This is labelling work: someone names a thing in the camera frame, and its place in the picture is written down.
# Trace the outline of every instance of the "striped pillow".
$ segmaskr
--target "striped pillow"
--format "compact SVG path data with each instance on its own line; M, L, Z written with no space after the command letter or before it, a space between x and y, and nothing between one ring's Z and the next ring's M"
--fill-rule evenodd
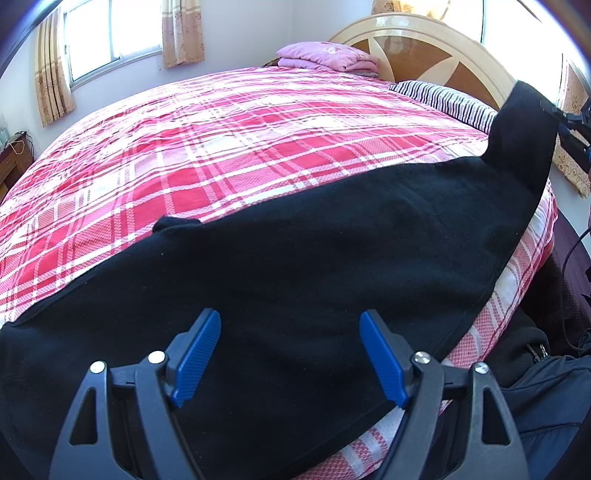
M490 133L497 113L467 93L419 80L406 80L390 85L388 89L426 103L486 134Z

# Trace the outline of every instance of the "wooden cabinet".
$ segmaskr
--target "wooden cabinet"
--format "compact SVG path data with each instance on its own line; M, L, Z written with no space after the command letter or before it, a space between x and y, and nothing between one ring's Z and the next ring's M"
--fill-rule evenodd
M0 202L33 163L26 133L13 136L0 152Z

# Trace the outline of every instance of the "red and white plaid blanket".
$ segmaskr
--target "red and white plaid blanket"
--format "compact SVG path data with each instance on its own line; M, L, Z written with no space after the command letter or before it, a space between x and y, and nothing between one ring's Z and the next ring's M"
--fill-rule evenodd
M206 222L373 168L479 155L486 145L472 127L348 74L246 69L140 93L71 127L8 193L0 326L149 235L162 215ZM468 367L492 349L552 248L556 216L548 184L451 364ZM366 475L400 417L393 411L301 477Z

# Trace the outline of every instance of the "headboard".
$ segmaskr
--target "headboard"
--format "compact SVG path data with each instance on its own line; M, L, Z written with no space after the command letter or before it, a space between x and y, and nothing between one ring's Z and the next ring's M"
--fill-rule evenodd
M372 15L349 25L330 41L352 45L379 58L382 80L446 85L496 110L515 85L515 79L481 44L439 20L421 15Z

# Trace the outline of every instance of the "curtain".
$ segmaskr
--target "curtain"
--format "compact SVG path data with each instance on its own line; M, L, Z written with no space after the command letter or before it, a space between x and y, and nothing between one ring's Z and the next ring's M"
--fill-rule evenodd
M452 0L374 0L371 13L402 12L443 20L451 3Z
M162 45L166 68L205 59L200 0L162 1Z
M560 92L558 107L567 113L580 113L581 108L589 96L585 92L583 85L571 65L567 61L564 62L564 65L564 80ZM579 135L578 132L575 132L574 134L581 141L585 142L584 138ZM554 151L552 162L579 192L581 197L589 196L589 193L591 192L589 176L577 165L571 156L565 152L558 140L556 141L556 150Z
M58 7L37 27L35 89L44 127L76 107L65 74L63 18Z

